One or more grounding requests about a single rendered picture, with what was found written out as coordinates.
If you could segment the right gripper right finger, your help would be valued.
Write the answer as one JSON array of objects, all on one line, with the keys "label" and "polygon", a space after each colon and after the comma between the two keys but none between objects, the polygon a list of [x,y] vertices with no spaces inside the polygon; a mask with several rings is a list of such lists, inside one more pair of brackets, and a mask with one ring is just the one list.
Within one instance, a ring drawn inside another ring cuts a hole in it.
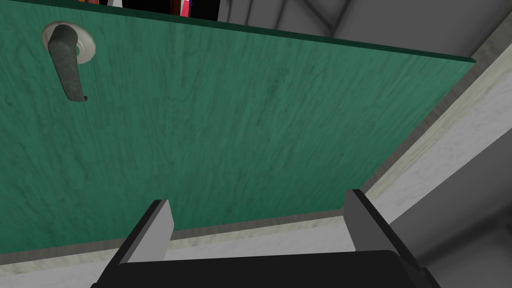
[{"label": "right gripper right finger", "polygon": [[359,189],[345,191],[343,218],[356,251],[389,250],[413,268],[417,260],[383,216]]}]

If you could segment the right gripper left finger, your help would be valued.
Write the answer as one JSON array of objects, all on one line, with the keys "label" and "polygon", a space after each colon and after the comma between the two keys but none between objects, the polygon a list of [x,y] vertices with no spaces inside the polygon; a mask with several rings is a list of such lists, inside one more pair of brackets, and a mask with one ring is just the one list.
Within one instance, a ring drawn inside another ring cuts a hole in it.
[{"label": "right gripper left finger", "polygon": [[167,199],[156,200],[126,239],[127,249],[120,263],[164,261],[174,230]]}]

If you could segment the green wooden door leaf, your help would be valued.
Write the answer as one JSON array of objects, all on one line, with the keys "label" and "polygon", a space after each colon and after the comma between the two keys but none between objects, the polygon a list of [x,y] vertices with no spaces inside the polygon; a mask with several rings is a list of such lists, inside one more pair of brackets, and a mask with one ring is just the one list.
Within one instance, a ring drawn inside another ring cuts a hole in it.
[{"label": "green wooden door leaf", "polygon": [[[95,55],[70,101],[42,40]],[[473,66],[467,57],[73,0],[0,0],[0,254],[335,210]]]}]

